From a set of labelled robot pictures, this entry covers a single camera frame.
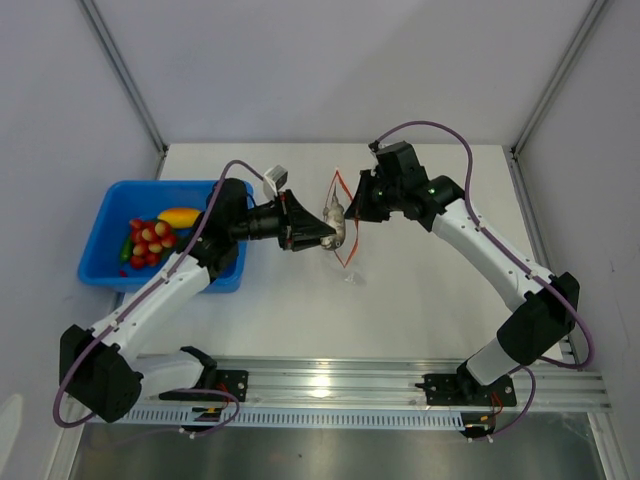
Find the green chili pepper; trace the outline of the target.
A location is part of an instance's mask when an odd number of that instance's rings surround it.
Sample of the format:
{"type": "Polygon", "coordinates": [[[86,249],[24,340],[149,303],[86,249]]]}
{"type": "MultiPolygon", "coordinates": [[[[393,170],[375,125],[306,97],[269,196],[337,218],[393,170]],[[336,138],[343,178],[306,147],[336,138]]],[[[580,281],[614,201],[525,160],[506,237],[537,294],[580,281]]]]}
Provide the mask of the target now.
{"type": "Polygon", "coordinates": [[[119,263],[121,265],[125,265],[130,261],[130,258],[133,255],[133,247],[134,247],[134,242],[132,240],[132,237],[128,235],[124,240],[119,253],[119,263]]]}

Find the yellow mango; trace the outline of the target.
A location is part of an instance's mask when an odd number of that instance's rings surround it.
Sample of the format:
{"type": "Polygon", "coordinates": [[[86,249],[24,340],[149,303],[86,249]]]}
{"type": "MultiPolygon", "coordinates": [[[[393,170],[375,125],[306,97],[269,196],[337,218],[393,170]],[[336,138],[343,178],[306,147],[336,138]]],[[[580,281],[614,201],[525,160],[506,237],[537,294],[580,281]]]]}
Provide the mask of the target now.
{"type": "Polygon", "coordinates": [[[200,216],[201,211],[191,207],[173,207],[157,215],[159,221],[168,223],[177,230],[190,229],[200,216]]]}

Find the aluminium rail front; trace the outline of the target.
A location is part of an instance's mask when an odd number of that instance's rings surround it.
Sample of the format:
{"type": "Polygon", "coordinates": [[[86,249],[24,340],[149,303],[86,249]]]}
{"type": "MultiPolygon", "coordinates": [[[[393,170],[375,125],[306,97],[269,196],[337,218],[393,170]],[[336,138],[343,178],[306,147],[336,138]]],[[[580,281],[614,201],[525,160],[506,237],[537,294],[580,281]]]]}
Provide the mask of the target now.
{"type": "Polygon", "coordinates": [[[495,387],[464,400],[454,381],[457,362],[446,360],[349,360],[223,357],[217,367],[228,390],[240,391],[245,407],[483,411],[524,407],[539,412],[607,412],[602,376],[548,363],[511,374],[495,387]]]}

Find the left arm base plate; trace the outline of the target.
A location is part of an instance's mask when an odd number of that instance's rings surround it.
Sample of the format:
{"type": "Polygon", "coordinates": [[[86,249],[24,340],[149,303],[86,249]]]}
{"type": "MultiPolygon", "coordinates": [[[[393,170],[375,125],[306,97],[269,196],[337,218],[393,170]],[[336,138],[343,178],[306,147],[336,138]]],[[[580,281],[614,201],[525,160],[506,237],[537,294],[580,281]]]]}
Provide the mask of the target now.
{"type": "Polygon", "coordinates": [[[246,370],[217,370],[216,376],[207,374],[199,380],[190,392],[169,391],[161,393],[163,401],[189,402],[226,402],[227,398],[211,393],[211,390],[223,391],[233,395],[239,402],[246,400],[249,384],[249,372],[246,370]]]}

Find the left aluminium frame post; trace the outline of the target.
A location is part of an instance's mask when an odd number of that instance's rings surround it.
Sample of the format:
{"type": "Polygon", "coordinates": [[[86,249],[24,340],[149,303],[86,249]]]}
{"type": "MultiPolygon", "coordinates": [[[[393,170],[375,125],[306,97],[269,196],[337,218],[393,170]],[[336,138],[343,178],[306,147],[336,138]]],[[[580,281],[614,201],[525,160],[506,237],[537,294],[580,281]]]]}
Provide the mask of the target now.
{"type": "Polygon", "coordinates": [[[108,26],[97,1],[78,0],[77,5],[84,15],[90,30],[109,63],[118,83],[123,89],[143,130],[158,154],[163,157],[168,149],[146,101],[131,73],[126,59],[108,26]]]}

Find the blue plastic bin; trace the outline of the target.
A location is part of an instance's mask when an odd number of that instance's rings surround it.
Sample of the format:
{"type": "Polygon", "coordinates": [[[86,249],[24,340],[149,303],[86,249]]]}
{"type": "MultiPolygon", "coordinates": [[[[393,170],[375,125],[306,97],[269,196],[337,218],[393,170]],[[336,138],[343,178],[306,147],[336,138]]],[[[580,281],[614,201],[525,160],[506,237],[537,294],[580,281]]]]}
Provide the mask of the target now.
{"type": "Polygon", "coordinates": [[[153,220],[173,207],[200,211],[214,188],[213,180],[121,181],[106,192],[80,260],[77,275],[90,286],[130,293],[141,288],[166,263],[136,270],[119,263],[119,253],[134,219],[153,220]],[[119,270],[128,277],[120,277],[119,270]]]}

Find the grey toy fish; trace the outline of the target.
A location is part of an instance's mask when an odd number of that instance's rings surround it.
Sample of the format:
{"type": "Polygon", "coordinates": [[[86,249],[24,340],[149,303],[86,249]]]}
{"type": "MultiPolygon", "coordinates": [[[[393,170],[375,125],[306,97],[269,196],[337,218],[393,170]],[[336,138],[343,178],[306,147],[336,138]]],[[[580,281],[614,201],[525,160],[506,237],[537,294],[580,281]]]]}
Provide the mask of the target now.
{"type": "Polygon", "coordinates": [[[321,239],[321,247],[324,250],[335,251],[344,244],[346,239],[344,207],[336,195],[332,195],[331,200],[324,207],[323,219],[335,232],[321,239]]]}

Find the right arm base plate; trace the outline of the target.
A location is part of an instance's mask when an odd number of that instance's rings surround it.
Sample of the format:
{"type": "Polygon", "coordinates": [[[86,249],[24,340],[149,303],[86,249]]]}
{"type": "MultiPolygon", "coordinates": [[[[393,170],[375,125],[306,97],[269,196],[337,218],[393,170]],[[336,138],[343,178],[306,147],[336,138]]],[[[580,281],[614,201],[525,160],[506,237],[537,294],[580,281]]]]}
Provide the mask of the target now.
{"type": "Polygon", "coordinates": [[[431,373],[423,375],[422,381],[414,386],[424,392],[430,406],[515,407],[517,404],[513,381],[508,375],[481,385],[460,374],[431,373]]]}

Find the aluminium frame post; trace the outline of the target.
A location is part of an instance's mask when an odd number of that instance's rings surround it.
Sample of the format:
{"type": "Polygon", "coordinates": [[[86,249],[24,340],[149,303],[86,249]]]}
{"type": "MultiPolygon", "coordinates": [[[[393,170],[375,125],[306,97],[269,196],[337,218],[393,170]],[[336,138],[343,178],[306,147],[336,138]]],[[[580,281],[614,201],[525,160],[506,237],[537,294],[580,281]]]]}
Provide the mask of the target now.
{"type": "Polygon", "coordinates": [[[510,148],[511,155],[515,159],[521,156],[525,147],[539,129],[612,4],[613,1],[609,0],[594,0],[589,3],[586,13],[570,37],[567,46],[560,55],[556,66],[510,148]]]}
{"type": "Polygon", "coordinates": [[[97,1],[78,0],[77,5],[84,15],[90,30],[109,63],[118,83],[123,89],[143,130],[158,154],[163,157],[168,149],[146,101],[131,73],[126,59],[108,26],[97,1]]]}

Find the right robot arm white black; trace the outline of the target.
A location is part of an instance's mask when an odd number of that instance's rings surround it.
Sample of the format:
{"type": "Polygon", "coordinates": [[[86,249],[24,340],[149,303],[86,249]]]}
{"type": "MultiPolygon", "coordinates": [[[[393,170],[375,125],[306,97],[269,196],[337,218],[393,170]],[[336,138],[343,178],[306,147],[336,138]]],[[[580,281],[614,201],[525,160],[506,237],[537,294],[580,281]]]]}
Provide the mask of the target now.
{"type": "Polygon", "coordinates": [[[375,158],[375,166],[359,174],[346,218],[381,223],[400,212],[418,222],[469,261],[511,313],[495,338],[456,371],[458,395],[479,403],[496,381],[541,359],[575,328],[579,284],[510,250],[473,213],[462,187],[448,176],[428,176],[409,143],[384,147],[375,158]]]}

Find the right aluminium frame post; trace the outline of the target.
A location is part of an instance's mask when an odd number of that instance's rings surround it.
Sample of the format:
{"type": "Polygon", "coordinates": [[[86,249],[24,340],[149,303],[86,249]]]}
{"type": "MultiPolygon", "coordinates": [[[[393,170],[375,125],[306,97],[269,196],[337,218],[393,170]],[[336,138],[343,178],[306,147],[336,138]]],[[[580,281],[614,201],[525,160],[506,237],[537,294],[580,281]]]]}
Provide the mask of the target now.
{"type": "Polygon", "coordinates": [[[613,1],[609,0],[594,0],[589,3],[586,13],[570,37],[567,46],[560,55],[556,66],[510,148],[511,155],[515,159],[521,156],[525,147],[539,129],[612,4],[613,1]]]}

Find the clear zip bag orange zipper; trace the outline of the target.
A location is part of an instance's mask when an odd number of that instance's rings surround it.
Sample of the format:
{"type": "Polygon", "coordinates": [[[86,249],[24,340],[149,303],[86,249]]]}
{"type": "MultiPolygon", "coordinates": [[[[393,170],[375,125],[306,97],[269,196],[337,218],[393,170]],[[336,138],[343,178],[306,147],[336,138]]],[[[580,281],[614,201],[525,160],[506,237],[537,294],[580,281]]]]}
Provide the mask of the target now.
{"type": "Polygon", "coordinates": [[[333,278],[352,287],[364,288],[366,279],[358,257],[360,245],[359,223],[345,214],[354,200],[347,182],[335,169],[323,205],[323,219],[335,233],[322,242],[327,268],[333,278]]]}

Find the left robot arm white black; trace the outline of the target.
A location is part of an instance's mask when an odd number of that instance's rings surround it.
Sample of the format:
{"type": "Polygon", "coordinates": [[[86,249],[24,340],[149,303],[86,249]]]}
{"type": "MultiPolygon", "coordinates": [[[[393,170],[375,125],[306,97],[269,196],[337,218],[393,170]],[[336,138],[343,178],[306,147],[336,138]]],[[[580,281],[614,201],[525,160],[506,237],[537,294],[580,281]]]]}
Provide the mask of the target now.
{"type": "Polygon", "coordinates": [[[231,178],[216,182],[205,212],[161,270],[92,327],[73,325],[63,333],[55,422],[64,428],[75,425],[59,415],[65,394],[108,423],[123,418],[143,398],[229,398],[229,393],[216,388],[217,362],[208,354],[182,346],[173,354],[143,358],[143,346],[236,261],[242,242],[274,238],[281,249],[300,251],[321,245],[334,232],[289,190],[251,207],[243,181],[231,178]]]}

